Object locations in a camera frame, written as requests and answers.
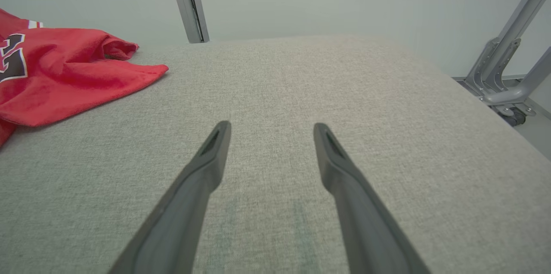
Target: metal bracket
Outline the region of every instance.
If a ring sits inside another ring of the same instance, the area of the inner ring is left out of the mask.
[[[522,111],[525,115],[529,115],[530,117],[536,115],[536,111],[531,107],[526,106],[526,104],[524,103],[515,104],[515,107]]]
[[[497,109],[498,112],[500,112],[502,115],[506,115],[507,117],[511,117],[513,115],[515,115],[515,113],[510,109],[510,106],[512,106],[512,104],[509,104],[509,105],[499,105],[499,106],[494,106],[495,109]]]
[[[492,69],[492,71],[488,75],[488,78],[486,78],[486,85],[494,89],[496,92],[507,91],[507,87],[503,84],[501,75],[503,74],[503,70],[506,68],[507,64],[509,63],[513,54],[515,54],[519,46],[520,38],[516,38],[507,47],[507,50],[501,56],[498,64]]]
[[[499,37],[496,37],[486,43],[484,50],[482,51],[473,68],[471,68],[471,71],[465,78],[465,83],[470,86],[474,91],[476,91],[476,93],[478,93],[479,95],[490,93],[490,91],[484,86],[484,83],[482,82],[482,71],[487,65],[488,60],[492,57],[492,54],[494,54],[495,49],[499,45],[499,42]]]
[[[551,47],[545,51],[518,85],[507,91],[484,95],[482,101],[487,105],[523,103],[549,74],[551,74]]]

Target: gray metal leg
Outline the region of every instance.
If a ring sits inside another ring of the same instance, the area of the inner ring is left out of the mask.
[[[488,105],[523,103],[549,74],[551,74],[551,47],[545,51],[543,56],[517,86],[504,92],[484,95],[482,101]]]
[[[482,83],[482,70],[487,65],[488,59],[492,57],[492,54],[494,54],[494,51],[498,45],[499,37],[488,41],[488,43],[486,43],[486,46],[484,47],[484,50],[478,57],[478,60],[467,75],[467,78],[465,78],[465,83],[470,86],[474,91],[476,91],[479,95],[490,93],[490,91]]]
[[[520,38],[545,0],[521,0],[517,9],[501,31],[500,44],[488,61],[488,68],[482,71],[482,80],[487,84],[494,82],[495,76],[492,70],[499,65],[501,58],[507,52],[514,40]]]
[[[503,84],[501,75],[503,74],[503,70],[511,60],[513,54],[515,54],[516,50],[518,49],[518,46],[520,46],[520,38],[517,38],[511,42],[511,44],[507,47],[505,53],[498,61],[498,64],[494,66],[494,68],[492,68],[492,71],[486,79],[486,85],[494,89],[496,92],[507,91],[507,87],[505,87],[505,85]]]
[[[208,42],[207,23],[204,19],[201,0],[176,0],[187,40],[190,43]]]

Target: gray fabric surface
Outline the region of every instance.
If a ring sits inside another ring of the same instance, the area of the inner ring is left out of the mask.
[[[152,86],[0,149],[0,272],[105,272],[214,125],[232,122],[196,272],[346,272],[313,124],[327,123],[427,266],[551,270],[551,162],[437,68],[309,37],[146,49]]]

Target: red shirt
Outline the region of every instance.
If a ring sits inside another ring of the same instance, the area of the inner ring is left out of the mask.
[[[168,70],[122,61],[138,45],[106,32],[41,26],[0,9],[0,146],[15,124],[54,123],[143,89]]]

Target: metal frame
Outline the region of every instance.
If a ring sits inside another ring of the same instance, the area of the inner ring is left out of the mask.
[[[551,47],[516,87],[508,89],[502,74],[521,43],[520,37],[532,22],[545,0],[521,0],[500,35],[490,40],[465,78],[484,103],[503,115],[513,115],[516,107],[526,115],[535,115],[524,102],[529,94],[551,73]]]
[[[201,0],[176,0],[176,3],[189,42],[208,42],[207,21],[205,21]]]

